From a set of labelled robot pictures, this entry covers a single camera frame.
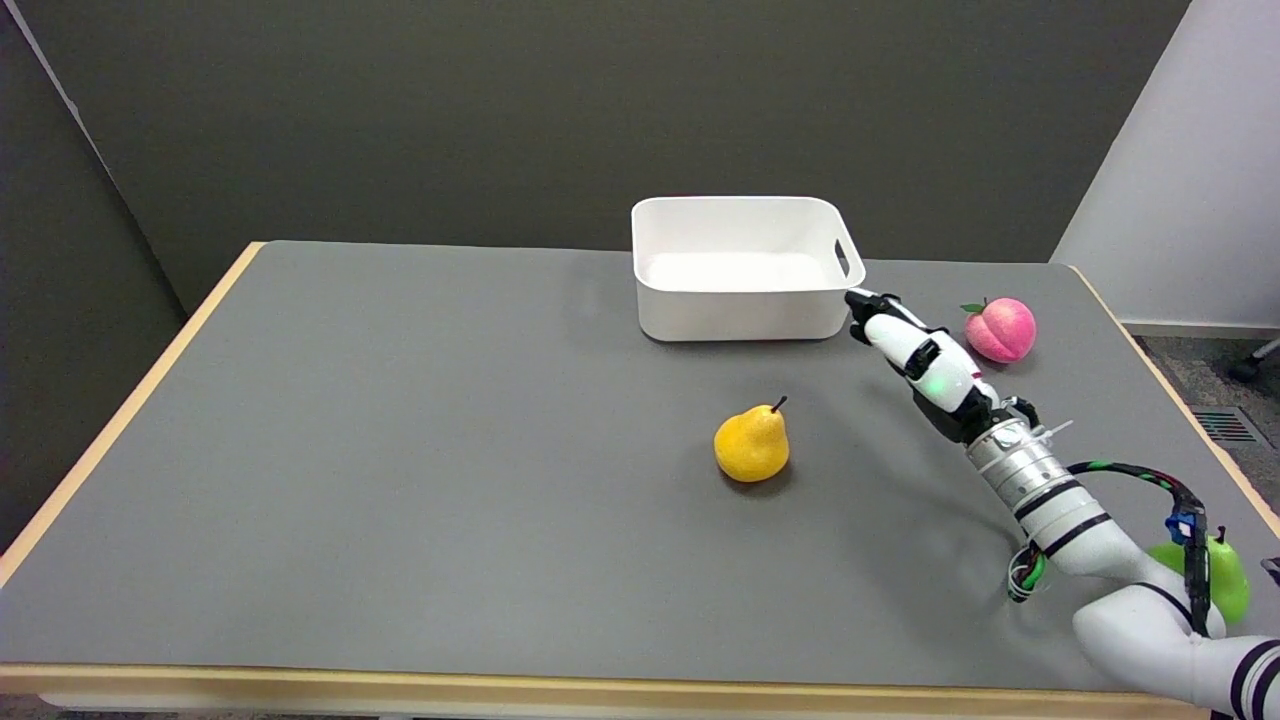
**pink peach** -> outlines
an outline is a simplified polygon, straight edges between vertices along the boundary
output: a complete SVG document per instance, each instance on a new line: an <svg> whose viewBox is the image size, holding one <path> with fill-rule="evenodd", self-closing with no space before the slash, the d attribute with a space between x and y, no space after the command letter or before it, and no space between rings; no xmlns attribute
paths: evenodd
<svg viewBox="0 0 1280 720"><path fill-rule="evenodd" d="M1036 316L1012 297L992 300L975 310L964 324L964 337L979 355L996 363L1016 363L1036 343Z"/></svg>

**floor vent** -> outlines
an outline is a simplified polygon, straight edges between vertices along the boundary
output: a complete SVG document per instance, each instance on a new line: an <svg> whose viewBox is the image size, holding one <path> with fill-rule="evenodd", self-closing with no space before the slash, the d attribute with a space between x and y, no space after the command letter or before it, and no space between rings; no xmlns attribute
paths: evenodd
<svg viewBox="0 0 1280 720"><path fill-rule="evenodd" d="M1208 433L1208 437L1222 447L1271 447L1258 428L1234 405L1192 405L1192 414Z"/></svg>

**yellow pear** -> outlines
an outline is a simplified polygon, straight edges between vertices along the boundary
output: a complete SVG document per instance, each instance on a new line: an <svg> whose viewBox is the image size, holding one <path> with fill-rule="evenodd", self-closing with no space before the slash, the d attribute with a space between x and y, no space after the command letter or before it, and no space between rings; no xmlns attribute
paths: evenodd
<svg viewBox="0 0 1280 720"><path fill-rule="evenodd" d="M777 405L756 405L733 415L716 430L716 461L740 483L758 483L777 475L791 457L787 425Z"/></svg>

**wooden table edge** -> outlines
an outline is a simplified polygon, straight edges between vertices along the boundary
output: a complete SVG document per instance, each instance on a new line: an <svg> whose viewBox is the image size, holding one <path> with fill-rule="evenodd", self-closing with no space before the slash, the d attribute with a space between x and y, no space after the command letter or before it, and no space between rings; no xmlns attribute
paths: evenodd
<svg viewBox="0 0 1280 720"><path fill-rule="evenodd" d="M0 556L0 588L93 471L156 386L200 332L221 300L248 268L265 242L250 243L218 282L191 319L178 332L129 393L102 432L93 439L49 500L40 507L4 556ZM1088 278L1080 278L1134 352L1165 392L1213 451L1235 484L1280 537L1280 518L1262 500L1239 465L1213 441L1192 415L1187 404L1158 368L1147 357L1129 331L1116 319ZM764 683L704 683L666 680L604 680L570 678L516 678L481 675L436 675L333 670L288 670L275 667L172 667L125 665L27 665L0 664L0 692L74 694L189 694L219 698L305 698L316 693L334 698L378 701L511 705L547 707L659 708L721 712L923 712L986 716L1037 715L1042 717L1199 717L1203 711L1189 705L1143 693L1098 693L1078 691L1010 691L982 688L929 688L892 685L808 685Z"/></svg>
<svg viewBox="0 0 1280 720"><path fill-rule="evenodd" d="M164 352L160 354L160 357L154 365L151 365L151 369L147 370L147 374L142 377L142 382L133 388L133 392L129 393L129 397L127 397L119 410L115 411L115 415L111 415L111 419L108 420L102 432L93 438L88 450L81 455L81 459L76 461L76 465L72 465L70 471L67 473L67 477L63 478L60 483L58 483L58 487L54 488L49 500L40 506L40 510L37 510L31 521L27 523L27 527L18 533L18 538L13 541L9 550L0 556L0 589L3 589L9 582L9 578L12 578L18 570L18 566L27 559L27 555L31 553L32 548L36 547L40 538L45 536L45 532L50 525L52 525L54 520L58 519L58 515L64 507L67 507L67 503L70 502L72 497L81 488L81 486L84 484L84 479L93 471L93 468L97 468L102 456L106 455L106 451L111 448L111 445L120 437L124 428L129 425L133 416L137 415L138 410L142 409L142 405L151 397L156 386L159 386L160 380L163 380L165 374L169 373L173 364L178 361L178 357L182 356L187 345L191 343L191 338L196 337L196 333L198 333L200 328L204 327L205 320L212 315L218 304L223 301L223 297L227 296L227 292L230 291L233 284L236 284L236 281L239 279L244 268L248 266L248 264L253 260L253 256L257 255L259 250L261 250L264 245L265 243L262 242L251 242L248 247L241 252L239 258L236 259L236 263L233 263L230 269L227 270L227 274L223 275L223 279L218 281L214 290L191 315L187 324L178 331L178 334L173 338L173 342L169 343L169 347L165 347Z"/></svg>
<svg viewBox="0 0 1280 720"><path fill-rule="evenodd" d="M1253 509L1258 512L1258 515L1262 516L1262 521L1266 523L1268 528L1271 528L1271 533L1275 534L1277 538L1280 538L1280 518L1277 518L1275 511L1271 510L1271 506L1267 505L1267 501L1263 500L1261 495L1258 495L1257 488L1253 487L1253 483L1249 482L1249 478L1247 478L1244 475L1244 471L1240 470L1240 466L1235 462L1235 459L1233 459L1225 450L1222 450L1221 446L1219 446L1208 437L1208 433L1204 432L1204 428L1203 425L1199 424L1199 420L1197 420L1196 416L1192 415L1190 407L1188 407L1187 404L1183 402L1183 398L1178 395L1178 391L1175 391L1174 386L1170 384L1169 378L1166 378L1165 374L1160 372L1160 368L1157 368L1156 364L1152 363L1151 357L1148 357L1147 354L1143 352L1142 347L1138 346L1138 341L1133 340L1133 336L1129 333L1129 331L1120 323L1119 319L1116 319L1115 313L1111 311L1111 307L1107 307L1107 302L1102 300L1102 296L1098 295L1098 291L1093 288L1093 284L1089 282L1089 278L1085 278L1084 273L1082 273L1080 269L1076 268L1075 265L1068 265L1068 266L1075 272L1075 274L1080 278L1080 282L1084 283L1084 287L1089 288L1089 292L1093 293L1093 297L1098 300L1098 304L1102 305L1102 309L1106 310L1107 315L1111 316L1111 322L1115 323L1117 328L1120 328L1120 332L1124 333L1125 340L1128 340L1129 345L1133 346L1134 352L1137 352L1138 357L1142 357L1142 361L1147 364L1147 369L1151 370L1151 374L1156 375L1156 379L1160 380L1161 387L1164 387L1165 392L1169 393L1169 397L1174 401L1174 405L1176 405L1178 409L1181 410L1183 415L1187 418L1187 421L1190 423L1193 428L1196 428L1197 434L1199 434L1201 439L1204 441L1204 445L1207 445L1208 448L1213 451L1213 456L1217 457L1217 461L1222 465L1222 469L1226 470L1226 474L1230 475L1233 480L1235 480L1236 487L1240 488L1240 492L1244 493L1244 497L1249 500L1249 503L1253 505ZM1194 487L1196 487L1194 480L1192 480L1192 488Z"/></svg>
<svg viewBox="0 0 1280 720"><path fill-rule="evenodd" d="M113 665L0 665L4 692L88 697L207 697L255 701L273 707L340 701L346 707L402 703L461 715L581 716L582 711L668 716L716 712L728 716L778 714L947 714L995 717L1201 717L1204 711L1143 693L1015 691L794 683L712 683L439 675L292 670L266 667L172 667ZM298 705L289 705L291 701ZM369 702L361 706L360 702ZM467 707L488 711L466 712Z"/></svg>

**robotic arm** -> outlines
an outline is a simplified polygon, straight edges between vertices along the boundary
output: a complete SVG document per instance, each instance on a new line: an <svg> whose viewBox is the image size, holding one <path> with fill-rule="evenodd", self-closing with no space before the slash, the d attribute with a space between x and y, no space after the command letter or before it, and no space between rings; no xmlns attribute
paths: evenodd
<svg viewBox="0 0 1280 720"><path fill-rule="evenodd" d="M1242 720L1280 720L1280 639L1225 638L1210 602L1204 507L1175 478L1135 465L1082 462L1064 468L1050 452L1036 407L1001 398L973 357L929 328L892 295L845 295L851 334L884 355L911 386L916 406L965 455L1027 534L1010 562L1009 594L1023 602L1044 562L1069 575L1125 587L1078 610L1071 620L1085 657L1117 680ZM1183 578L1148 556L1075 475L1129 474L1161 487L1174 507L1165 521L1183 546Z"/></svg>

